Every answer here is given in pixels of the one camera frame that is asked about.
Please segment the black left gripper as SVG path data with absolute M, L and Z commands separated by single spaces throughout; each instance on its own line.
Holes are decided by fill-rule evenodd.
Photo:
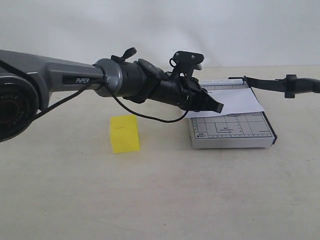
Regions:
M 146 100 L 179 107 L 182 110 L 199 110 L 221 113 L 224 105 L 213 99 L 199 81 L 192 77 L 194 67 L 178 62 L 172 71 L 163 71 L 140 58 L 134 62 L 119 59 L 122 84 L 117 96 L 136 104 Z

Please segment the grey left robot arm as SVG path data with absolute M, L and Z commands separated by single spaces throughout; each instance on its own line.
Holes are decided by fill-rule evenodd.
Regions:
M 122 56 L 112 55 L 94 64 L 80 63 L 36 54 L 0 52 L 0 139 L 10 140 L 31 123 L 55 108 L 55 92 L 70 91 L 77 96 L 93 90 L 100 97 L 142 104 L 146 100 L 176 106 L 187 112 L 220 113 L 224 105 L 213 99 L 193 77 L 204 56 L 178 51 L 170 58 L 166 72 L 145 59 L 130 62 L 136 49 Z

